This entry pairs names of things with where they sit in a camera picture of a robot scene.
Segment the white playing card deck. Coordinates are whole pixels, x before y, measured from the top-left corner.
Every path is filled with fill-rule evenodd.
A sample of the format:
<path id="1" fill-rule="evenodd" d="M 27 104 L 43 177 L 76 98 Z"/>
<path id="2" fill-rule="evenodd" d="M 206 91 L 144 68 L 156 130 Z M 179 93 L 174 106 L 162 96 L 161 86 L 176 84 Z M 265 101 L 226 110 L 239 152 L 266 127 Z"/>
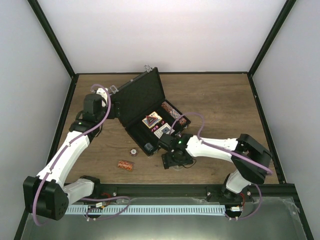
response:
<path id="1" fill-rule="evenodd" d="M 161 126 L 160 128 L 158 128 L 158 129 L 154 132 L 154 135 L 155 135 L 158 139 L 160 139 L 163 134 L 169 134 L 170 131 L 171 131 L 171 126 L 168 125 L 168 124 L 165 124 L 165 125 Z"/>

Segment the black poker set case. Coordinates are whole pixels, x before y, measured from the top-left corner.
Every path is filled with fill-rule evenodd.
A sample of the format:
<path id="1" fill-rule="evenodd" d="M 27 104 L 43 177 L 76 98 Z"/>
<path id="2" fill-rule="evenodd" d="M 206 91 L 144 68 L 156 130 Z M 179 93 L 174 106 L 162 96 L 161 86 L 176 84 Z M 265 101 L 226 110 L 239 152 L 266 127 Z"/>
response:
<path id="1" fill-rule="evenodd" d="M 146 65 L 145 72 L 120 86 L 116 92 L 111 94 L 111 102 L 119 103 L 119 122 L 127 134 L 148 157 L 155 154 L 160 147 L 158 145 L 159 138 L 151 132 L 152 128 L 148 128 L 142 122 L 146 115 L 157 112 L 162 117 L 161 121 L 165 121 L 165 124 L 171 126 L 170 131 L 172 136 L 181 133 L 191 123 L 187 117 L 183 116 L 187 120 L 187 123 L 180 125 L 178 119 L 174 119 L 162 108 L 161 104 L 168 102 L 182 115 L 182 112 L 166 99 L 157 67 Z M 146 143 L 153 145 L 152 152 L 148 153 L 145 151 L 144 145 Z"/>

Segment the red black triangular card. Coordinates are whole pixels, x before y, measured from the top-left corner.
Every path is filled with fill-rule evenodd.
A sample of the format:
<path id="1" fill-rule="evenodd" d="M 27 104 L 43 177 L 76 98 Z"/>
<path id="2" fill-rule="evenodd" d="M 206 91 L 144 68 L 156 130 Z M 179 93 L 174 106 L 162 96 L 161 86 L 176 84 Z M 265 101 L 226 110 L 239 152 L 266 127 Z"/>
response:
<path id="1" fill-rule="evenodd" d="M 147 115 L 145 120 L 146 120 L 146 124 L 148 126 L 151 126 L 154 122 L 156 122 L 157 118 L 151 115 Z"/>

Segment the single poker chip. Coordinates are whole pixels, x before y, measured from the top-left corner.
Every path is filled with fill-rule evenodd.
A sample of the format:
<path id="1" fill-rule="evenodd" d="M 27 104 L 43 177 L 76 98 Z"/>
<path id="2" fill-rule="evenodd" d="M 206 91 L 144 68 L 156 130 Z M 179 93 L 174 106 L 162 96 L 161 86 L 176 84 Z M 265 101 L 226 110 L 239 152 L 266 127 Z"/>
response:
<path id="1" fill-rule="evenodd" d="M 136 156 L 138 154 L 138 150 L 136 148 L 132 148 L 129 153 L 131 156 Z"/>

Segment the small orange chip stack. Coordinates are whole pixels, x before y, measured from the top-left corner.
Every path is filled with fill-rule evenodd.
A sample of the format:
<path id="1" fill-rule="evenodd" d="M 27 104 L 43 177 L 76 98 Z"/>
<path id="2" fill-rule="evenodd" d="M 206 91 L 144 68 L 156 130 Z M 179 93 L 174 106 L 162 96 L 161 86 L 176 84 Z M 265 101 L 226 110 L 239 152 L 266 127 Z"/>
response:
<path id="1" fill-rule="evenodd" d="M 117 167 L 132 172 L 134 169 L 134 163 L 127 160 L 119 160 Z"/>

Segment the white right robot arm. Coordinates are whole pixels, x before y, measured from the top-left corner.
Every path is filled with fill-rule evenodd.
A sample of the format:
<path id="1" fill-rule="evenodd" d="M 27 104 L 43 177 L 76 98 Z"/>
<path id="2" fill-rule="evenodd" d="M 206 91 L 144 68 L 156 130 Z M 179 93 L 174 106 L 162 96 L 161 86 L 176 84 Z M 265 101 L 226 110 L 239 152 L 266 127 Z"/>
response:
<path id="1" fill-rule="evenodd" d="M 160 137 L 158 145 L 166 150 L 161 156 L 165 169 L 191 166 L 197 157 L 233 163 L 235 171 L 227 175 L 221 188 L 223 198 L 229 202 L 236 200 L 247 186 L 263 184 L 266 176 L 273 174 L 269 168 L 271 152 L 248 134 L 228 139 L 165 134 Z"/>

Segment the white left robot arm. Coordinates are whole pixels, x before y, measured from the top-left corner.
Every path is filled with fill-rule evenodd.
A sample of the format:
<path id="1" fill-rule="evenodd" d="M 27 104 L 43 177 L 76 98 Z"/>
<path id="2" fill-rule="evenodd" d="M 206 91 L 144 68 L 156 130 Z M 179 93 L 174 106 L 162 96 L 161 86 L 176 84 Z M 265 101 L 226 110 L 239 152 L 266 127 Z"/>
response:
<path id="1" fill-rule="evenodd" d="M 73 203 L 84 198 L 97 202 L 101 198 L 101 182 L 96 177 L 82 176 L 73 183 L 65 182 L 80 155 L 102 130 L 110 111 L 108 89 L 94 84 L 60 149 L 36 176 L 28 176 L 24 180 L 25 209 L 37 226 L 42 226 L 38 217 L 60 220 Z"/>

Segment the black chip stack in case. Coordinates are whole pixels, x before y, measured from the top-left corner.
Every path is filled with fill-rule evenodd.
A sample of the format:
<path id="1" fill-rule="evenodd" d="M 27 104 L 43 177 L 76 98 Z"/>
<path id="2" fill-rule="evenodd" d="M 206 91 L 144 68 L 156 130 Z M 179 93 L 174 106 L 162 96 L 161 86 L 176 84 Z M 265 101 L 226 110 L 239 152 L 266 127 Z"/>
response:
<path id="1" fill-rule="evenodd" d="M 154 146 L 148 142 L 144 145 L 144 150 L 147 152 L 147 153 L 152 153 L 153 152 L 153 149 L 154 149 Z"/>

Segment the red dice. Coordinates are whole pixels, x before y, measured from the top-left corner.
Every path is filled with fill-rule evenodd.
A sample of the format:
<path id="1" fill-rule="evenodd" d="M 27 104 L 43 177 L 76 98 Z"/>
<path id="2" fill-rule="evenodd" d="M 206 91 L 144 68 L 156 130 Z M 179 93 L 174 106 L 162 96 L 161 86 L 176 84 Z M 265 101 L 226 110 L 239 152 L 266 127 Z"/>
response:
<path id="1" fill-rule="evenodd" d="M 154 133 L 155 131 L 157 131 L 160 127 L 162 127 L 166 122 L 165 121 L 160 121 L 158 122 L 152 129 L 151 132 Z"/>

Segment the row of poker chips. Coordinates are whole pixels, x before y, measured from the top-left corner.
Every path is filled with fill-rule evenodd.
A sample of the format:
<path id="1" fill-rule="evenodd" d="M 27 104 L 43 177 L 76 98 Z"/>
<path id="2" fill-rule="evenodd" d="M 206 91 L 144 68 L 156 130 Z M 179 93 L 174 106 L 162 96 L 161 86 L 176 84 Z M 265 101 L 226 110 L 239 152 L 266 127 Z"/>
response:
<path id="1" fill-rule="evenodd" d="M 168 102 L 164 101 L 161 104 L 161 107 L 166 110 L 175 120 L 178 119 L 178 122 L 180 125 L 185 125 L 187 123 L 187 120 L 184 117 L 180 117 L 181 114 L 173 108 Z"/>

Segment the light blue slotted rail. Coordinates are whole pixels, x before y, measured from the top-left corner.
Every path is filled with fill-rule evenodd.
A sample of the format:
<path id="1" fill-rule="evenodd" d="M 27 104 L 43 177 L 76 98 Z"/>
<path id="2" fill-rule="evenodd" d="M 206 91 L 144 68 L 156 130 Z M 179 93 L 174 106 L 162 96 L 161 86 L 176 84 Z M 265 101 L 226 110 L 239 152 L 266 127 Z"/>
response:
<path id="1" fill-rule="evenodd" d="M 90 205 L 71 205 L 67 215 L 114 215 L 122 211 L 123 205 L 109 205 L 103 209 L 91 209 Z M 224 216 L 223 205 L 130 205 L 123 211 L 124 215 L 201 215 Z"/>

